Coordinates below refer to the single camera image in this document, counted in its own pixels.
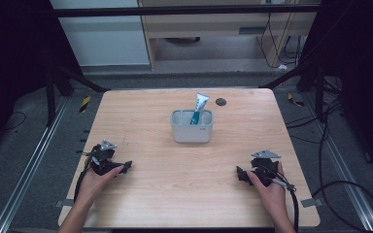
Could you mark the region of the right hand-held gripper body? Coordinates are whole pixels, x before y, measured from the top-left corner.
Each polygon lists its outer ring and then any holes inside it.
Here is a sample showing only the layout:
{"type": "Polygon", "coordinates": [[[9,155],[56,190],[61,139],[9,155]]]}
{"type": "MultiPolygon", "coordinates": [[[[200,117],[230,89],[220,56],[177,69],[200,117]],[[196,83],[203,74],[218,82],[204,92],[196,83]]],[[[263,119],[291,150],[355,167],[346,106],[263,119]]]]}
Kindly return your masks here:
{"type": "Polygon", "coordinates": [[[277,160],[280,155],[270,150],[261,150],[252,153],[253,160],[251,161],[254,173],[264,186],[269,186],[278,174],[277,160]]]}

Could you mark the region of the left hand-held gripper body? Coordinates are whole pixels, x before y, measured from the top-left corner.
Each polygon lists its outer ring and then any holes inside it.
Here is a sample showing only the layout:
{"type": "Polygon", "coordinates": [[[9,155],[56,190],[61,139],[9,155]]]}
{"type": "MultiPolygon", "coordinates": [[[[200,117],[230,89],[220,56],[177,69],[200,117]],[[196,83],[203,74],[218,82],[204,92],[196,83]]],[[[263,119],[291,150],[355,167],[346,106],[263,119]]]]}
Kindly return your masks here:
{"type": "Polygon", "coordinates": [[[115,153],[116,144],[103,140],[100,144],[94,146],[91,152],[86,154],[86,169],[91,168],[97,175],[103,176],[119,165],[112,161],[115,153]]]}

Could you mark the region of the grey plastic holder box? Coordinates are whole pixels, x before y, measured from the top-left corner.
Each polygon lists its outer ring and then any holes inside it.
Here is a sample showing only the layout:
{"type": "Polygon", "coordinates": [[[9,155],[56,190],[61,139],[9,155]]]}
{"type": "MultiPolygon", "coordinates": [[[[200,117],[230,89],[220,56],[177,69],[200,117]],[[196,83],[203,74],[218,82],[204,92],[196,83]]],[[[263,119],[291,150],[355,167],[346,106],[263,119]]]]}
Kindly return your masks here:
{"type": "Polygon", "coordinates": [[[212,138],[214,115],[209,110],[200,113],[197,124],[191,124],[193,109],[175,110],[170,116],[173,139],[177,143],[208,143],[212,138]]]}

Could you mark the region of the white and teal toothpaste tube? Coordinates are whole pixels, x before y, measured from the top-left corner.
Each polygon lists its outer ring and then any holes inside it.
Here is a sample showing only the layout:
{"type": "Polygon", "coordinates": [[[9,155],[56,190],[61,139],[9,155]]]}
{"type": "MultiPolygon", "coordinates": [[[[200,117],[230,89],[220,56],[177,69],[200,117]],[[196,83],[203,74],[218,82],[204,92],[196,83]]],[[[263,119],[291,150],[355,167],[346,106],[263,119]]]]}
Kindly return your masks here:
{"type": "Polygon", "coordinates": [[[210,97],[208,95],[205,95],[205,94],[199,93],[199,92],[196,93],[195,108],[194,108],[194,112],[193,112],[191,120],[190,120],[191,125],[197,125],[198,124],[199,119],[200,119],[200,114],[203,111],[203,109],[205,108],[209,99],[210,99],[210,97]]]}

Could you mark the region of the person's right hand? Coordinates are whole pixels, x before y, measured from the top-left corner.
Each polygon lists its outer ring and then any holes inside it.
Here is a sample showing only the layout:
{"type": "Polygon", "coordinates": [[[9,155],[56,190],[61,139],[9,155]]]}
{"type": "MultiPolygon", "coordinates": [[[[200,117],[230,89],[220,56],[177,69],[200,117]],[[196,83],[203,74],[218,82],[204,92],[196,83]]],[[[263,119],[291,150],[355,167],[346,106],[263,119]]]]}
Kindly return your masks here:
{"type": "Polygon", "coordinates": [[[264,186],[258,176],[253,172],[248,172],[247,175],[254,185],[261,204],[268,215],[281,216],[287,213],[286,192],[282,186],[276,183],[264,186]]]}

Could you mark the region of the person's left hand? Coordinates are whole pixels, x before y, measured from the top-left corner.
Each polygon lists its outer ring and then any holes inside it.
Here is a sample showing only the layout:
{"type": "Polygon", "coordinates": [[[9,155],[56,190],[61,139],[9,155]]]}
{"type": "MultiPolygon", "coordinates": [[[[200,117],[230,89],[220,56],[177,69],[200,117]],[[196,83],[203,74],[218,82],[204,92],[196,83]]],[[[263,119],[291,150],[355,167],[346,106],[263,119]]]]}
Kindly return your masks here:
{"type": "Polygon", "coordinates": [[[77,200],[88,200],[93,203],[107,183],[116,177],[113,175],[112,170],[103,176],[99,176],[89,168],[80,184],[79,194],[75,202],[77,200]]]}

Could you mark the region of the yellow and black tape strip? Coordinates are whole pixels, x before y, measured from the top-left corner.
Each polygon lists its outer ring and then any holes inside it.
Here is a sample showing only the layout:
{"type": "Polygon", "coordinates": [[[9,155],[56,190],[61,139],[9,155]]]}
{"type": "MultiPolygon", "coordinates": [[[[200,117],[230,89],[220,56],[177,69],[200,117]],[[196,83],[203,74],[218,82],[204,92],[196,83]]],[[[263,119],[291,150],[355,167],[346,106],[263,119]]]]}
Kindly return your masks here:
{"type": "Polygon", "coordinates": [[[297,92],[289,93],[288,94],[288,100],[289,100],[289,102],[291,102],[295,106],[298,106],[298,107],[304,107],[305,106],[305,103],[304,103],[300,93],[297,93],[297,92]]]}
{"type": "Polygon", "coordinates": [[[86,108],[88,106],[88,103],[90,101],[90,98],[91,97],[89,95],[86,96],[86,97],[84,97],[82,105],[80,106],[80,109],[79,109],[79,113],[84,113],[85,112],[85,110],[86,110],[86,108]]]}

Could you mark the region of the black metal stand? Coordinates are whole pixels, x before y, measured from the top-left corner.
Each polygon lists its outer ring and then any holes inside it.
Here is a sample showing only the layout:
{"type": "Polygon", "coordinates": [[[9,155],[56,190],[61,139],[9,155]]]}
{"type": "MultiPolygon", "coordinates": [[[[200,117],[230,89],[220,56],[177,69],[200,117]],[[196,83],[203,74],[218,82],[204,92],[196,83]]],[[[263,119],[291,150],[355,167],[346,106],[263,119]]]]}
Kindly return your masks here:
{"type": "Polygon", "coordinates": [[[56,117],[54,89],[57,88],[62,96],[71,96],[74,93],[74,88],[69,83],[72,79],[96,92],[106,92],[108,88],[102,87],[96,83],[86,79],[83,75],[72,71],[65,67],[52,66],[46,70],[46,94],[48,106],[48,121],[47,126],[54,123],[56,117]]]}
{"type": "Polygon", "coordinates": [[[270,83],[261,85],[260,88],[273,89],[289,79],[299,76],[300,80],[296,85],[299,91],[307,91],[312,85],[315,86],[315,113],[321,122],[324,122],[323,114],[323,67],[318,60],[313,58],[301,61],[297,67],[286,72],[281,77],[270,83]]]}

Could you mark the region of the white cabinet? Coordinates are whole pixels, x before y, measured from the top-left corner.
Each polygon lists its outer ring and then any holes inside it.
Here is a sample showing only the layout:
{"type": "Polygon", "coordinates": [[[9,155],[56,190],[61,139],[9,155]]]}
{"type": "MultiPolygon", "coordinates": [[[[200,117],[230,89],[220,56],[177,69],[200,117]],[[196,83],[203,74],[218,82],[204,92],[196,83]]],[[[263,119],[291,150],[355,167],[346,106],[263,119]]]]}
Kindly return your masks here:
{"type": "MultiPolygon", "coordinates": [[[[138,7],[137,0],[50,0],[55,10],[138,7]]],[[[63,17],[60,20],[82,67],[149,65],[141,18],[63,17]]]]}

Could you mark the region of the dark curtain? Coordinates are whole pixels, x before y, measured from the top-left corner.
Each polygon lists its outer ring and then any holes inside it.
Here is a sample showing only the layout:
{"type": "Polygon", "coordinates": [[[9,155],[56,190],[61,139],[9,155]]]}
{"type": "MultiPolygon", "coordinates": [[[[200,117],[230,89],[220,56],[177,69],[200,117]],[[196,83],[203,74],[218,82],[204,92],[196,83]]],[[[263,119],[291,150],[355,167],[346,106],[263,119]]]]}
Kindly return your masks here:
{"type": "Polygon", "coordinates": [[[373,0],[322,0],[304,54],[319,52],[327,76],[342,81],[341,99],[373,158],[373,0]]]}
{"type": "Polygon", "coordinates": [[[50,0],[0,0],[0,131],[16,100],[45,86],[45,66],[81,67],[56,17],[36,16],[50,0]]]}

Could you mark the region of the light wooden desk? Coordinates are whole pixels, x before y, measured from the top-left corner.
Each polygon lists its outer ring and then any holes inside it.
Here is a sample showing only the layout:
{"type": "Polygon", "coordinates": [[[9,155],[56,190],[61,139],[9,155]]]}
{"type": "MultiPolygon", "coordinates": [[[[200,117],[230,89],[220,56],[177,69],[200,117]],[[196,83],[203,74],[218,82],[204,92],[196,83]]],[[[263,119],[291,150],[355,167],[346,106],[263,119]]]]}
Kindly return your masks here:
{"type": "MultiPolygon", "coordinates": [[[[317,4],[321,0],[137,0],[141,7],[317,4]]],[[[143,16],[150,58],[156,56],[156,41],[163,38],[256,35],[271,66],[282,62],[290,37],[306,36],[315,20],[311,13],[263,13],[143,16]]]]}

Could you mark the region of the grey metal table bracket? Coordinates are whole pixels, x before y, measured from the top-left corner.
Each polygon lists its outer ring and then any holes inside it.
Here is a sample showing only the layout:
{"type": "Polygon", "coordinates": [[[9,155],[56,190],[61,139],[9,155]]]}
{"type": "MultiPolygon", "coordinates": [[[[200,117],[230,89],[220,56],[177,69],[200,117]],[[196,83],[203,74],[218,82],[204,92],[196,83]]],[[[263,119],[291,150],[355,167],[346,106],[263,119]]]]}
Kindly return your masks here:
{"type": "Polygon", "coordinates": [[[321,198],[309,198],[309,199],[302,199],[301,205],[304,208],[308,207],[319,207],[323,204],[323,201],[321,198]]]}
{"type": "Polygon", "coordinates": [[[73,199],[63,199],[63,200],[57,200],[54,206],[56,208],[62,208],[64,206],[72,207],[73,205],[74,205],[73,199]]]}

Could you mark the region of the aluminium floor rail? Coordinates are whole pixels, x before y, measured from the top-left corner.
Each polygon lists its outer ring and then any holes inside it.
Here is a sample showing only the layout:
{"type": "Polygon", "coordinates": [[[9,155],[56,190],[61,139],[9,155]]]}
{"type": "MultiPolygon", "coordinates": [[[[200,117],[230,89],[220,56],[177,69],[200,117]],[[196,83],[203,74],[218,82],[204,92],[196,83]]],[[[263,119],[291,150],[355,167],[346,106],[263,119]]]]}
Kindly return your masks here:
{"type": "Polygon", "coordinates": [[[65,108],[68,105],[69,97],[61,97],[59,104],[55,109],[55,115],[52,122],[45,128],[36,148],[34,149],[25,169],[23,170],[17,185],[7,201],[3,211],[0,214],[0,233],[6,233],[17,213],[17,210],[30,186],[42,159],[44,158],[51,139],[62,120],[65,108]]]}
{"type": "Polygon", "coordinates": [[[356,178],[342,157],[340,150],[337,148],[333,138],[329,134],[329,127],[318,119],[316,113],[315,99],[310,95],[303,96],[306,108],[314,115],[315,126],[322,134],[321,148],[326,149],[327,157],[331,160],[334,169],[339,178],[344,181],[343,186],[346,189],[348,197],[354,206],[357,216],[365,231],[373,233],[373,208],[370,205],[369,195],[364,189],[357,186],[356,178]]]}

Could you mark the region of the black horizontal frame bar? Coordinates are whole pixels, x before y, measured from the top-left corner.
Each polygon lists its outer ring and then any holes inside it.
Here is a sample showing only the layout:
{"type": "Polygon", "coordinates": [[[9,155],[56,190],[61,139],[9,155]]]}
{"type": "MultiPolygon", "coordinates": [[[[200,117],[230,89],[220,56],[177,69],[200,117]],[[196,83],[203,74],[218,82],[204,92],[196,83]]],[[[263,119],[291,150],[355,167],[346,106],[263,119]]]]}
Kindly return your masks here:
{"type": "Polygon", "coordinates": [[[137,8],[57,9],[49,11],[56,17],[132,17],[216,14],[311,13],[321,9],[320,4],[290,5],[214,5],[167,6],[137,8]]]}

